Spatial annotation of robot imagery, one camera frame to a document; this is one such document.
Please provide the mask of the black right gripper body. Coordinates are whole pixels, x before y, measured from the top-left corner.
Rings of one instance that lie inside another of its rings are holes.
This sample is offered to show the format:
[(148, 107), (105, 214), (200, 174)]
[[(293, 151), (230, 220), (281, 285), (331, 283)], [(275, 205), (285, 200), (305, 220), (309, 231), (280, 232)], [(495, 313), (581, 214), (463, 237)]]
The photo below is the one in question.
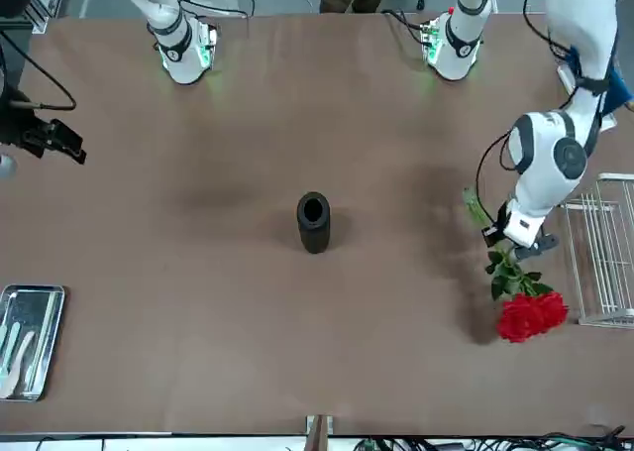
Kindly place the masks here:
[(24, 135), (37, 125), (33, 109), (13, 107), (12, 101), (29, 102), (22, 91), (7, 91), (1, 97), (1, 143), (24, 149)]

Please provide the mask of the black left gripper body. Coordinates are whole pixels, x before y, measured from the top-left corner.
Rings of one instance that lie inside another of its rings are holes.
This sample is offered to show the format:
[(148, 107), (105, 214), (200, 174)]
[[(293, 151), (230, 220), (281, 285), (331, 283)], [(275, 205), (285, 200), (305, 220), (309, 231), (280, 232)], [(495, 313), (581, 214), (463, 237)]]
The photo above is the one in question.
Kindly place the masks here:
[(545, 252), (556, 248), (559, 239), (556, 235), (539, 236), (531, 247), (517, 246), (512, 249), (512, 262), (520, 263), (526, 259), (541, 256)]

